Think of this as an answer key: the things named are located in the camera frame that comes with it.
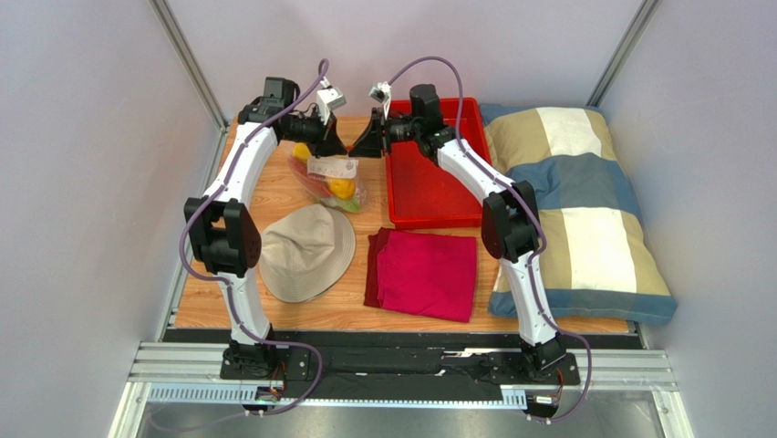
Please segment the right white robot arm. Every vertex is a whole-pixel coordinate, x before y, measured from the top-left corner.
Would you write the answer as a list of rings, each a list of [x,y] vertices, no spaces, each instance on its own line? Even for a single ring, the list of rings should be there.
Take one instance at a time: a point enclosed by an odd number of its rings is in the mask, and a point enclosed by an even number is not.
[[[460,125],[449,125],[431,84],[410,90],[410,113],[391,112],[391,86],[379,82],[369,96],[379,102],[368,127],[350,150],[359,158],[382,158],[394,144],[414,141],[420,154],[454,177],[482,204],[481,238],[508,278],[523,342],[514,368],[532,382],[557,374],[566,356],[561,330],[549,311],[539,255],[546,239],[534,188],[496,171],[461,136]]]

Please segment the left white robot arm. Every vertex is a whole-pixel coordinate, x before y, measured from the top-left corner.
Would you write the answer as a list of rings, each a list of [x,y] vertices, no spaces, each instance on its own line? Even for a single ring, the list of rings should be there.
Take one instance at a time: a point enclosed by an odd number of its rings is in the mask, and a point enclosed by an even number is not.
[[[332,111],[343,93],[324,76],[306,91],[292,80],[268,77],[264,92],[237,116],[233,145],[214,182],[184,205],[182,244],[189,244],[205,271],[200,278],[218,283],[231,321],[231,340],[223,353],[225,379],[268,380],[281,375],[272,325],[257,291],[255,267],[262,237],[249,211],[260,174],[281,141],[306,144],[312,153],[345,153]]]

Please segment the clear zip top bag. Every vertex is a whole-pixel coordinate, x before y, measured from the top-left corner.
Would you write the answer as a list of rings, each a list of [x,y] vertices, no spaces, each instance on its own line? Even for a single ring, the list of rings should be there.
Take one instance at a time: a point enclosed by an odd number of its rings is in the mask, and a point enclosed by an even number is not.
[[[287,164],[317,202],[352,214],[362,212],[367,191],[361,182],[358,159],[342,155],[317,158],[299,142],[288,150]]]

